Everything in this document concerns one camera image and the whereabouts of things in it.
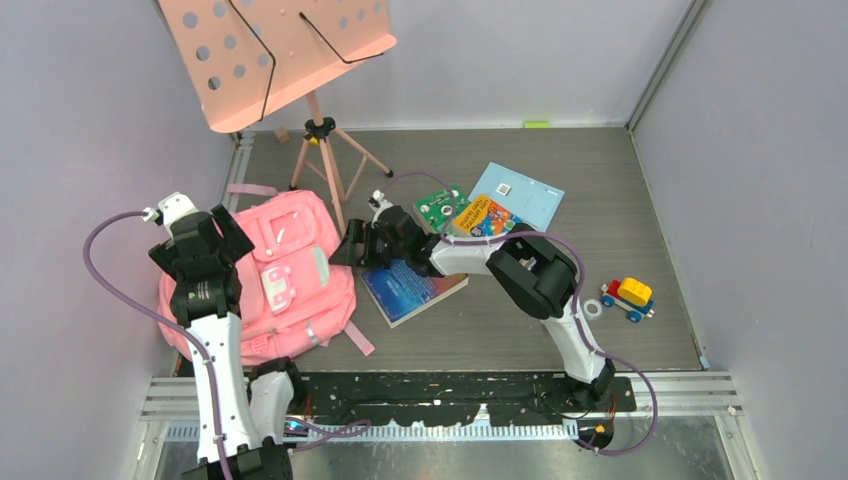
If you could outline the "pink student backpack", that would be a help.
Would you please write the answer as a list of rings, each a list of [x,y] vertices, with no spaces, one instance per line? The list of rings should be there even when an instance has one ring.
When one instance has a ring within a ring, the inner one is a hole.
[[[373,345],[350,322],[356,307],[352,270],[329,262],[340,236],[324,202],[309,190],[231,189],[267,198],[234,215],[254,245],[236,264],[243,364],[294,358],[340,333],[364,355],[372,353]]]

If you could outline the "yellow treehouse paperback book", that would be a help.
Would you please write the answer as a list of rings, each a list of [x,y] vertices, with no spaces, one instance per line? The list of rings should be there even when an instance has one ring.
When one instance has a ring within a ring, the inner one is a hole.
[[[509,233],[523,220],[485,194],[477,195],[451,222],[455,235],[490,237]]]

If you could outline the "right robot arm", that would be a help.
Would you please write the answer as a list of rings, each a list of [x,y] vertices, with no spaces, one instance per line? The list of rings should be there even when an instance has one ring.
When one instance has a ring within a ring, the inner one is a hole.
[[[561,238],[519,223],[505,234],[457,237],[425,232],[396,205],[379,208],[372,221],[349,221],[330,264],[388,269],[402,262],[416,274],[445,278],[490,275],[525,314],[539,320],[564,362],[564,376],[548,389],[524,391],[561,414],[564,407],[583,415],[631,412],[627,381],[616,376],[620,358],[595,341],[579,304],[585,271],[578,254]]]

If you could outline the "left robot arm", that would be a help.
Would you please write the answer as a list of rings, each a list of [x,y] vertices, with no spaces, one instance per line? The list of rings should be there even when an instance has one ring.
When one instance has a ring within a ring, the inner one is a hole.
[[[237,262],[254,248],[230,212],[201,212],[181,195],[144,211],[165,227],[167,241],[149,251],[175,288],[175,331],[189,343],[200,417],[197,467],[185,479],[290,479],[283,442],[286,414],[298,412],[305,385],[287,357],[244,374],[241,359],[242,286]]]

